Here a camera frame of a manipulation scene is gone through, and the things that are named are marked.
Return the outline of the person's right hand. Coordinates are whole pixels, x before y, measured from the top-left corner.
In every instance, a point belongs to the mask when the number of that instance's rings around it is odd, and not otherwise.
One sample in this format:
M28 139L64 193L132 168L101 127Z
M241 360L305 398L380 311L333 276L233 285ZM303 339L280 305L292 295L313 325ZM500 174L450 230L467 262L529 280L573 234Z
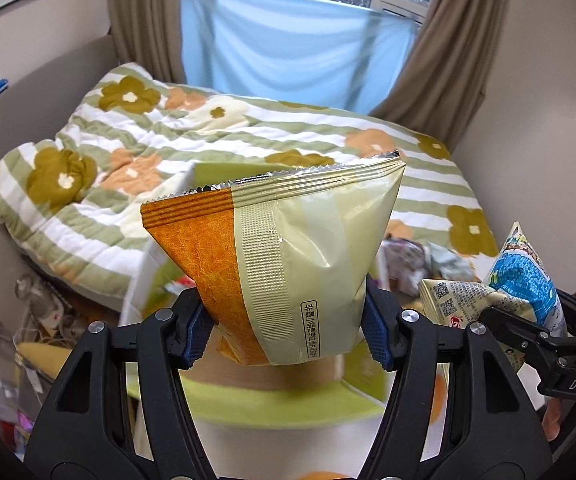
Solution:
M561 423L564 420L564 404L558 398L547 398L546 410L542 419L542 428L546 440L552 442L560 433Z

